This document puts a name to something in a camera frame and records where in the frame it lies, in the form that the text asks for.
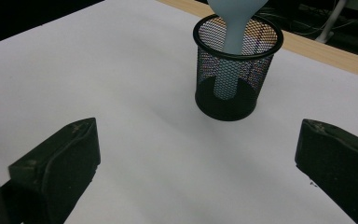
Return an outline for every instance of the cable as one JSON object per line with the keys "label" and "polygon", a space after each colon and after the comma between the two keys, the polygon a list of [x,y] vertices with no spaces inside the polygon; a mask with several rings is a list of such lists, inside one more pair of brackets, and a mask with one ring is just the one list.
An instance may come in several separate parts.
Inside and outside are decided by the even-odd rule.
{"label": "cable", "polygon": [[347,25],[350,25],[350,24],[352,24],[352,23],[354,23],[354,22],[356,22],[356,21],[358,21],[358,18],[355,19],[355,20],[349,21],[349,22],[347,22],[347,23],[345,23],[345,24],[342,24],[342,25],[333,27],[332,30],[336,30],[336,29],[342,28],[342,27],[347,26]]}

